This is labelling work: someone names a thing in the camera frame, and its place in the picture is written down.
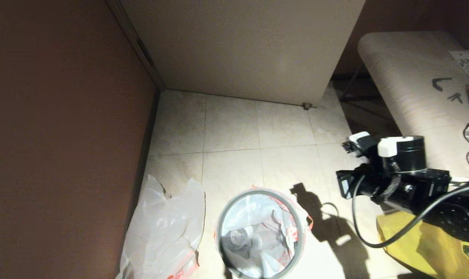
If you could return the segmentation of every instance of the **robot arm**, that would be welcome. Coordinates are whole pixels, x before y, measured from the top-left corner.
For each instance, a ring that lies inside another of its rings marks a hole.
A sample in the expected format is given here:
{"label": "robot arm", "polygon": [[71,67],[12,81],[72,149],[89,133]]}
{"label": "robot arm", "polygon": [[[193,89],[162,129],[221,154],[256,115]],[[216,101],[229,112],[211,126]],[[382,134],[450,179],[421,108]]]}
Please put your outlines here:
{"label": "robot arm", "polygon": [[367,164],[354,170],[336,172],[343,198],[353,198],[353,193],[369,196],[379,205],[384,203],[416,215],[415,223],[423,219],[469,242],[469,182],[449,192],[450,172],[427,168],[422,136],[383,138],[377,142],[367,132],[361,132],[350,136],[343,147],[348,153],[356,152],[357,157],[368,159]]}

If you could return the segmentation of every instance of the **tile floor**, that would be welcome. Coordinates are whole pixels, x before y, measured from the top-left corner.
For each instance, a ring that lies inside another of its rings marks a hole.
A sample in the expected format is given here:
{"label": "tile floor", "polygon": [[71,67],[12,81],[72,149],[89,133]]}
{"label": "tile floor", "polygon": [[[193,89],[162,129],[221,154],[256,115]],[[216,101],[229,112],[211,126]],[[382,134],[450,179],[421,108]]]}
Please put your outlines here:
{"label": "tile floor", "polygon": [[[335,171],[360,164],[340,146],[350,133],[331,83],[319,107],[309,111],[198,93],[162,93],[146,174],[172,195],[191,177],[202,182],[205,226],[200,267],[192,278],[230,278],[213,233],[231,198],[252,185],[290,195],[298,183],[326,203],[314,226],[324,236],[307,235],[304,254],[286,278],[381,279],[410,273],[382,249],[364,247],[353,233],[351,201],[341,198],[335,179]],[[370,241],[377,240],[375,218],[381,212],[367,198],[359,199],[359,226]]]}

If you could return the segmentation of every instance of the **black cable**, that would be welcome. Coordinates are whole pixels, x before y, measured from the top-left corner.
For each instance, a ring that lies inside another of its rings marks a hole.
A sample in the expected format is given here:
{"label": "black cable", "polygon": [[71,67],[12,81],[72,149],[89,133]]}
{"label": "black cable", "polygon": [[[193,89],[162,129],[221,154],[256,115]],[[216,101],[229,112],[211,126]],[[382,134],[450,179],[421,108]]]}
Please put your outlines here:
{"label": "black cable", "polygon": [[358,226],[357,226],[357,220],[355,216],[355,198],[358,193],[358,188],[360,187],[360,184],[362,184],[362,181],[365,179],[365,175],[362,175],[360,179],[357,182],[357,185],[355,186],[355,190],[353,191],[353,198],[351,201],[351,213],[353,215],[353,224],[355,225],[355,231],[357,233],[358,238],[367,246],[372,247],[372,248],[383,248],[386,247],[396,240],[400,239],[405,233],[407,233],[410,229],[412,229],[420,220],[422,220],[434,207],[436,207],[438,204],[442,203],[444,200],[451,198],[452,196],[455,196],[460,193],[468,192],[469,191],[469,186],[463,186],[458,189],[454,189],[451,192],[448,192],[438,198],[436,198],[434,201],[432,201],[424,210],[422,210],[417,217],[413,218],[406,226],[404,226],[399,232],[397,232],[395,235],[393,235],[390,239],[381,242],[381,243],[370,243],[366,242],[362,235],[360,235],[360,232],[358,231]]}

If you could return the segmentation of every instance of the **black cylinder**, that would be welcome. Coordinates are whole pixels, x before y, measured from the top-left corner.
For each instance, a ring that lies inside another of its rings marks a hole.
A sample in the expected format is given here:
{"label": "black cylinder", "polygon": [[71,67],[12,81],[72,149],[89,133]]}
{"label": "black cylinder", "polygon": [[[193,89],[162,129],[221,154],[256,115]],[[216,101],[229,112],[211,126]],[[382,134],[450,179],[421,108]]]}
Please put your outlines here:
{"label": "black cylinder", "polygon": [[409,141],[396,143],[398,153],[390,158],[383,158],[384,170],[388,173],[415,172],[427,168],[423,136],[409,136]]}

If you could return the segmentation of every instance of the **yellow bag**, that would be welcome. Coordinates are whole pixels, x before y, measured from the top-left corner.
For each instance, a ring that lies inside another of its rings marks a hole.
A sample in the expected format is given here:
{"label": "yellow bag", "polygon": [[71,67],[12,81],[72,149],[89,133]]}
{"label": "yellow bag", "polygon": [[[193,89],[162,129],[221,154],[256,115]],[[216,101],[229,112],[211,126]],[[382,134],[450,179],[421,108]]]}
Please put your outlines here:
{"label": "yellow bag", "polygon": [[[414,217],[406,212],[377,217],[381,242],[392,237]],[[469,242],[458,240],[421,221],[384,250],[393,258],[432,277],[469,279],[469,257],[463,252],[464,246],[469,247]]]}

